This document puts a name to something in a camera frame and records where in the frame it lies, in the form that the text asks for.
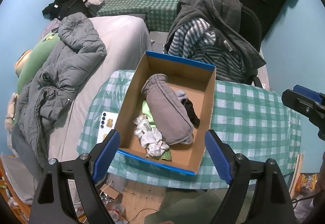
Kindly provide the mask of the person right hand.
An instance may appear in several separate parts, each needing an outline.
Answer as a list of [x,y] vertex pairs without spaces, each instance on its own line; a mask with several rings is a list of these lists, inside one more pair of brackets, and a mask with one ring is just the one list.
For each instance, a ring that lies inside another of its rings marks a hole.
[[319,193],[320,191],[325,190],[325,163],[323,161],[322,166],[320,168],[320,172],[318,175],[318,180],[315,185],[315,191],[316,193]]

